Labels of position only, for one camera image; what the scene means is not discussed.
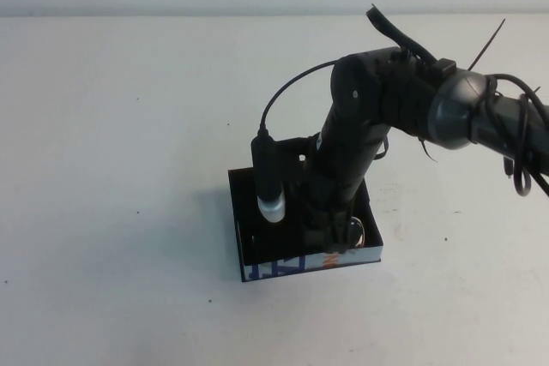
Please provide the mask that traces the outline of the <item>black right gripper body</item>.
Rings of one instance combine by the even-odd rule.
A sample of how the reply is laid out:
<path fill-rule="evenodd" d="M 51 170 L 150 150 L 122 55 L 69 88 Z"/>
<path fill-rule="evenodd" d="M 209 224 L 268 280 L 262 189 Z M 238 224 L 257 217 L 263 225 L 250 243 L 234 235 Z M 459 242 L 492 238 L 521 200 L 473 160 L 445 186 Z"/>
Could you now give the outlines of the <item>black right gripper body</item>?
<path fill-rule="evenodd" d="M 364 183 L 363 177 L 342 183 L 320 171 L 306 169 L 301 194 L 322 231 L 329 236 L 348 236 L 355 198 Z"/>

